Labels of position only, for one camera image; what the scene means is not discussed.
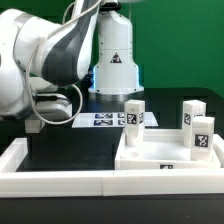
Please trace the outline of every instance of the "white tray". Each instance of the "white tray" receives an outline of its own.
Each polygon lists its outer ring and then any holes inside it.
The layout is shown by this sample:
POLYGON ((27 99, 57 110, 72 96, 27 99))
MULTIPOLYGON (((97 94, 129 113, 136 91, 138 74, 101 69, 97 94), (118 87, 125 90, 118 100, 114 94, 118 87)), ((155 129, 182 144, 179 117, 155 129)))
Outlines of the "white tray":
POLYGON ((210 161, 191 161, 191 150, 184 147, 183 133, 178 129, 146 129, 138 147, 127 146, 122 133, 115 158, 116 170, 220 167, 213 148, 210 161))
MULTIPOLYGON (((213 148, 223 167, 224 141, 218 135, 214 135, 213 148)), ((223 168, 17 173, 26 155, 24 138, 15 139, 1 155, 0 197, 224 193, 223 168)))

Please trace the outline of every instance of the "robotic arm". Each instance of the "robotic arm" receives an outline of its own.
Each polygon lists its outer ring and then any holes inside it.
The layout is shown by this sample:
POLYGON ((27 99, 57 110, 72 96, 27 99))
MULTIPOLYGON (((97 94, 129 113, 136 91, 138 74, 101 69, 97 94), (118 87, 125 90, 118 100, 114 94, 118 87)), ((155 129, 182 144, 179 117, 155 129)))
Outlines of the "robotic arm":
POLYGON ((122 100, 142 93, 138 66, 132 58, 132 25, 114 12, 117 9, 117 0, 77 0, 71 20, 63 25, 15 9, 3 12, 0 117, 26 119, 35 112, 29 82, 25 80, 29 72, 61 87, 72 85, 87 74, 97 19, 100 56, 90 96, 122 100), (102 13, 98 16, 99 5, 102 13))
POLYGON ((88 71, 100 0, 77 0, 72 19, 51 23, 19 10, 0 16, 0 116, 24 119, 32 108, 24 73, 30 58, 33 74, 57 86, 68 86, 88 71))

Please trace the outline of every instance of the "green wall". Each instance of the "green wall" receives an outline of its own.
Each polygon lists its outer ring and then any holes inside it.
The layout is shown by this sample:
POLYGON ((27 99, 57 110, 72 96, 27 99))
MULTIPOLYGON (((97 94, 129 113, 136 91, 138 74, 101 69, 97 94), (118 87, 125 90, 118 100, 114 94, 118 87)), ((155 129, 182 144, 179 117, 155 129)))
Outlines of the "green wall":
MULTIPOLYGON (((60 22, 71 0, 2 0, 60 22)), ((134 59, 145 87, 205 87, 224 96, 224 1, 145 0, 123 4, 134 26, 134 59)), ((97 60, 93 51, 93 61, 97 60)))

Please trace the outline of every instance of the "black triangle logo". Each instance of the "black triangle logo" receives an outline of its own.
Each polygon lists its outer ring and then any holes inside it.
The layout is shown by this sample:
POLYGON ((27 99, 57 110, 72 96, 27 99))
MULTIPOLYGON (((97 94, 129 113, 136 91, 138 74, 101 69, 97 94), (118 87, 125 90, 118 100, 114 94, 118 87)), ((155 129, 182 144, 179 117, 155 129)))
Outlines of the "black triangle logo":
POLYGON ((116 52, 110 63, 122 63, 118 53, 116 52))

